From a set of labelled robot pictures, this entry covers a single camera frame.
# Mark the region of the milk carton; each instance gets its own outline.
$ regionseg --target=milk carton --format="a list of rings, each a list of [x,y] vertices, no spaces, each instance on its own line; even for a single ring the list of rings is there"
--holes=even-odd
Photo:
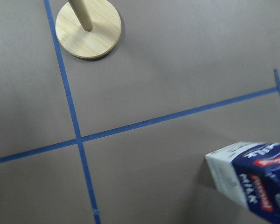
[[[205,158],[219,192],[280,224],[280,143],[238,142]]]

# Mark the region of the gray floor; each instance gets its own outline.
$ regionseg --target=gray floor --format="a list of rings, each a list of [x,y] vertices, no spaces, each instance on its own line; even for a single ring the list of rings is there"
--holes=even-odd
[[[280,73],[280,1],[110,2],[110,55],[61,49],[101,223],[267,223],[215,190],[204,155],[280,142],[278,91],[257,94]],[[66,0],[49,3],[55,20]],[[69,108],[44,2],[0,0],[0,224],[95,223]]]

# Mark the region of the wooden dowel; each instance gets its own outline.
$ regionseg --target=wooden dowel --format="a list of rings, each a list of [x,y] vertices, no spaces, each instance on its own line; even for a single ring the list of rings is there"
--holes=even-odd
[[[91,31],[93,29],[93,25],[91,17],[86,10],[84,0],[69,0],[69,3],[77,18],[79,19],[83,29],[86,31]]]

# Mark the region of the wooden stand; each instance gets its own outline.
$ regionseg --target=wooden stand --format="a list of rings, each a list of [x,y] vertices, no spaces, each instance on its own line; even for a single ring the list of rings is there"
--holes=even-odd
[[[83,59],[99,59],[115,47],[121,33],[117,10],[107,0],[69,0],[56,20],[61,46]]]

